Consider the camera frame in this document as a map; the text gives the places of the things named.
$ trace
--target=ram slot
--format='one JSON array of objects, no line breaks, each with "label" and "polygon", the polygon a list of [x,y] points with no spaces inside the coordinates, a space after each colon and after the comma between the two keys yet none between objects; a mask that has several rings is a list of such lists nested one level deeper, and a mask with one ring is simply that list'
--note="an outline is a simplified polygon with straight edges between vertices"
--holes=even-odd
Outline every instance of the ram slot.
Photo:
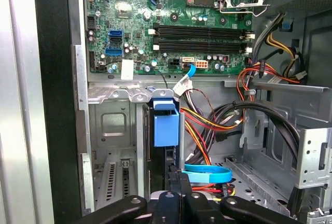
[{"label": "ram slot", "polygon": [[160,51],[192,51],[203,53],[243,53],[245,45],[202,41],[159,40]]},{"label": "ram slot", "polygon": [[154,24],[157,36],[170,38],[241,39],[245,30]]}]

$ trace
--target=ventilation holes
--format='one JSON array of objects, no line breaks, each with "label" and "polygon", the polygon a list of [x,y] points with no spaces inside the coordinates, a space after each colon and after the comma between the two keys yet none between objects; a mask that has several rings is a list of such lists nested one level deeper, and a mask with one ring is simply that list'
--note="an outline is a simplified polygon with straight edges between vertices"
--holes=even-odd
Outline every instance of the ventilation holes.
[{"label": "ventilation holes", "polygon": [[279,9],[282,11],[300,10],[321,12],[332,8],[332,0],[294,0]]},{"label": "ventilation holes", "polygon": [[128,168],[122,168],[122,180],[123,180],[123,198],[129,196],[129,170]]},{"label": "ventilation holes", "polygon": [[114,181],[115,181],[115,163],[111,163],[109,167],[109,175],[107,182],[106,201],[109,201],[113,196]]}]

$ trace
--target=green circuit board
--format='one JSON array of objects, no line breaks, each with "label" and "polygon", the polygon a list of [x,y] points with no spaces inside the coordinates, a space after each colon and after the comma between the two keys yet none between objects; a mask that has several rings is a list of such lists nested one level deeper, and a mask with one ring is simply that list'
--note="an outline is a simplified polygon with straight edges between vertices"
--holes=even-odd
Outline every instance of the green circuit board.
[{"label": "green circuit board", "polygon": [[[207,60],[208,55],[215,55],[218,58],[224,56],[223,53],[156,51],[153,49],[154,37],[149,34],[149,29],[153,29],[154,23],[233,30],[251,29],[251,14],[222,14],[214,7],[215,1],[217,0],[201,0],[197,6],[197,4],[190,5],[193,0],[87,0],[87,33],[91,34],[88,34],[87,41],[90,71],[121,73],[121,61],[126,59],[134,61],[135,74],[154,74],[156,70],[161,73],[183,73],[187,69],[182,64],[183,57],[203,61]],[[233,4],[251,1],[232,0]],[[172,14],[176,14],[176,21],[172,19]],[[120,31],[121,39],[115,38],[116,42],[110,42],[111,30]],[[220,44],[225,42],[225,40],[213,41]],[[108,55],[105,51],[108,48],[116,49],[120,53]],[[197,69],[197,73],[238,74],[245,67],[245,57],[244,54],[229,53],[226,62],[211,59],[208,61],[208,66]],[[170,61],[173,60],[179,61],[179,64],[170,66]],[[145,68],[147,66],[151,68],[148,72]]]}]

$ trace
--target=motherboard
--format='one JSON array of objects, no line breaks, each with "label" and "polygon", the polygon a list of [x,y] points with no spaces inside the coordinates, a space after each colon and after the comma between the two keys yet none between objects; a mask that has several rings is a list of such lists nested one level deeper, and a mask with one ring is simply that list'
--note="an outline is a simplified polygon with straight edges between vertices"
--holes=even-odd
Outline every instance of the motherboard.
[{"label": "motherboard", "polygon": [[[232,0],[239,2],[252,0]],[[238,74],[246,66],[252,15],[220,13],[218,0],[86,0],[90,71],[118,74]]]}]

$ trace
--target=yellow wire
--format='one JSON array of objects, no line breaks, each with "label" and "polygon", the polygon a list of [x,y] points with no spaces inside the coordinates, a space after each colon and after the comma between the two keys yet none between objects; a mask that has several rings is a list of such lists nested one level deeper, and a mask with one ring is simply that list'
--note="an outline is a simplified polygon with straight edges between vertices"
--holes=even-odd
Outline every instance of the yellow wire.
[{"label": "yellow wire", "polygon": [[207,163],[207,165],[211,165],[211,162],[209,160],[209,158],[206,156],[206,154],[204,153],[203,147],[201,145],[201,143],[199,142],[197,136],[195,135],[195,132],[193,131],[193,129],[190,127],[190,125],[188,124],[188,122],[185,122],[185,126],[189,131],[189,134],[191,135],[191,137],[193,138],[193,140],[195,141],[195,143],[197,144],[197,146],[199,147],[199,149],[202,151],[203,156],[205,158],[205,162]]},{"label": "yellow wire", "polygon": [[295,60],[294,54],[291,52],[291,50],[287,46],[285,46],[282,43],[274,40],[273,36],[272,36],[272,33],[269,35],[269,37],[270,37],[270,39],[273,43],[279,45],[283,50],[285,50],[288,54],[290,54],[290,56],[292,57],[292,60]]},{"label": "yellow wire", "polygon": [[272,46],[274,46],[274,47],[276,47],[276,48],[280,48],[280,49],[285,50],[285,51],[286,51],[288,54],[290,54],[290,56],[292,57],[291,60],[290,60],[290,63],[288,64],[288,66],[287,66],[287,68],[286,68],[286,70],[285,70],[285,73],[286,73],[286,74],[283,75],[283,76],[286,77],[287,72],[289,72],[289,70],[291,69],[291,67],[292,67],[292,65],[293,65],[293,62],[294,62],[295,59],[296,59],[295,56],[294,56],[294,54],[291,52],[290,49],[288,49],[288,47],[286,47],[286,46],[283,45],[282,43],[280,43],[280,42],[274,40],[273,37],[272,37],[272,33],[268,36],[268,38],[266,39],[266,41],[267,41],[267,43],[268,43],[269,45],[272,45]]},{"label": "yellow wire", "polygon": [[188,109],[188,108],[186,108],[186,107],[181,107],[181,109],[190,112],[192,115],[195,115],[197,118],[199,118],[199,119],[205,121],[206,123],[208,123],[208,124],[210,124],[210,125],[213,125],[214,127],[218,127],[218,128],[222,128],[222,129],[232,129],[232,128],[234,128],[234,127],[236,127],[236,126],[238,125],[238,124],[234,124],[234,125],[232,125],[232,126],[230,126],[230,127],[227,127],[227,126],[225,126],[225,125],[215,124],[215,123],[210,122],[208,119],[205,119],[204,117],[200,116],[200,115],[197,114],[196,112],[194,112],[194,111],[192,111],[192,110],[190,110],[190,109]]}]

